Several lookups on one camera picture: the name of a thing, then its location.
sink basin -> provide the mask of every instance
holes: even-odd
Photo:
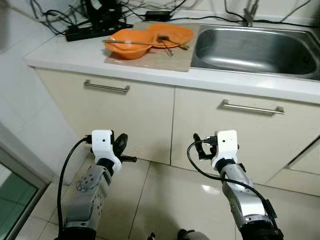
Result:
[[[320,42],[309,31],[203,25],[191,67],[320,81]]]

cabinet handle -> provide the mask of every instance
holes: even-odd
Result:
[[[281,115],[285,114],[284,108],[281,106],[278,106],[275,110],[270,110],[270,109],[264,109],[264,108],[258,108],[258,107],[229,104],[229,100],[227,99],[223,100],[222,105],[225,108],[243,109],[243,110],[249,110],[249,111],[254,111],[259,113],[281,114]]]
[[[127,93],[130,90],[130,86],[127,85],[125,88],[119,88],[119,87],[114,87],[114,86],[104,86],[104,85],[99,85],[99,84],[92,84],[90,80],[85,80],[83,83],[83,86],[91,89],[101,89],[101,90],[111,90],[119,93]]]

cabinet door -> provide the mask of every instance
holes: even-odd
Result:
[[[226,108],[222,106],[224,100],[233,105],[270,110],[283,107],[285,114]],[[256,183],[264,184],[319,136],[319,119],[319,105],[176,88],[171,164],[193,169],[186,151],[194,141],[194,133],[204,139],[215,131],[233,129],[238,134],[239,162]],[[201,168],[212,173],[209,161],[200,162],[195,150],[191,156]]]
[[[174,88],[96,75],[38,69],[47,89],[79,137],[95,129],[128,134],[124,155],[169,164]],[[84,87],[84,82],[124,89]]]
[[[299,155],[290,168],[320,175],[320,138]]]
[[[320,197],[320,175],[318,174],[284,168],[266,185]]]

white countertop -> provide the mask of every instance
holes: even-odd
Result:
[[[211,23],[226,25],[221,21],[211,20]],[[258,26],[284,28],[271,24]],[[105,38],[67,42],[64,37],[56,36],[24,60],[27,65],[38,68],[320,104],[320,81],[223,70],[191,68],[189,72],[178,72],[104,63],[106,55],[102,39]]]

orange plate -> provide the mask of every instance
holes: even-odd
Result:
[[[136,41],[154,43],[156,36],[149,31],[138,31],[134,29],[122,29],[110,36],[108,40]],[[104,46],[125,59],[137,59],[142,57],[151,45],[128,44],[128,43],[105,43]]]
[[[167,24],[167,23],[156,23],[147,28],[147,31],[153,32],[156,39],[158,35],[168,36],[170,40],[179,43],[186,44],[194,37],[194,31],[189,28],[182,26]],[[164,40],[168,48],[175,48],[179,44],[172,43],[171,41]],[[165,46],[153,46],[155,48],[165,48]]]

